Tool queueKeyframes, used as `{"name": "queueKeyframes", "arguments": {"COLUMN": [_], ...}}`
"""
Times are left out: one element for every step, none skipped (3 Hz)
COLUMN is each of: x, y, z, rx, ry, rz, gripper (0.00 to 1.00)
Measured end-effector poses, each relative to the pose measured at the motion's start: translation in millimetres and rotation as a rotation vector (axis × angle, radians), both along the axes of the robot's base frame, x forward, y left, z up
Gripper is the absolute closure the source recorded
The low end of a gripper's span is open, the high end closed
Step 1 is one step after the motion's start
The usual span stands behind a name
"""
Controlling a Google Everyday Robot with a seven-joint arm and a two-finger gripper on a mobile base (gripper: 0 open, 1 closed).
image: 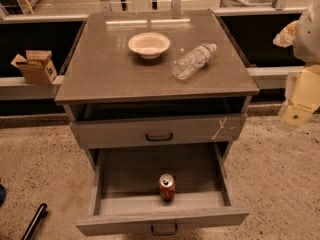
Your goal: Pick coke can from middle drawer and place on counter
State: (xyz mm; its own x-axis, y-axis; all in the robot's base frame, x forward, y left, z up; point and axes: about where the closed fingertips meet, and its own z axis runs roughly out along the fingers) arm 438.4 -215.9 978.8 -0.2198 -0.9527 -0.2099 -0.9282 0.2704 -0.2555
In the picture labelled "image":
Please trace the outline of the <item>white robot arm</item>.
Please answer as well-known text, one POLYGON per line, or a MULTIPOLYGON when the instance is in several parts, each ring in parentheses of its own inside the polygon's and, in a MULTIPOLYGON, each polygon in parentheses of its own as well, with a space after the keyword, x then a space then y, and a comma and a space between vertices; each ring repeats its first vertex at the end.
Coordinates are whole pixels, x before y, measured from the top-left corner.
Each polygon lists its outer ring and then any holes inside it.
POLYGON ((279 110, 282 124, 300 127, 320 108, 320 0, 313 0, 298 20, 284 27, 273 44, 292 46, 294 56, 305 62, 299 73, 288 74, 279 110))

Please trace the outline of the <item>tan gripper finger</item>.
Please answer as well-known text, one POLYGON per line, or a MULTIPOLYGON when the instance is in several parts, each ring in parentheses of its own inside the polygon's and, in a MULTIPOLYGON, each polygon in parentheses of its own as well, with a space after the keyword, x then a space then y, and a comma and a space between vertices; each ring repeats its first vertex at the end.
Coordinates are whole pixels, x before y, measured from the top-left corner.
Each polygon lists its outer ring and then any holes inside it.
POLYGON ((293 46, 297 23, 293 21, 284 27, 273 39, 273 44, 282 48, 293 46))

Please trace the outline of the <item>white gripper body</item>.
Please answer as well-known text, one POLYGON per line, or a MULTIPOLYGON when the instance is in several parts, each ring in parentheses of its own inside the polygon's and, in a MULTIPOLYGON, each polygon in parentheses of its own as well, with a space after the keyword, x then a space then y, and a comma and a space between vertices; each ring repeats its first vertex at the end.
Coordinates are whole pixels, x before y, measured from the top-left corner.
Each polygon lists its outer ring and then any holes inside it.
POLYGON ((286 79, 285 102, 279 117, 283 124, 300 127, 320 108, 320 65, 308 64, 286 79))

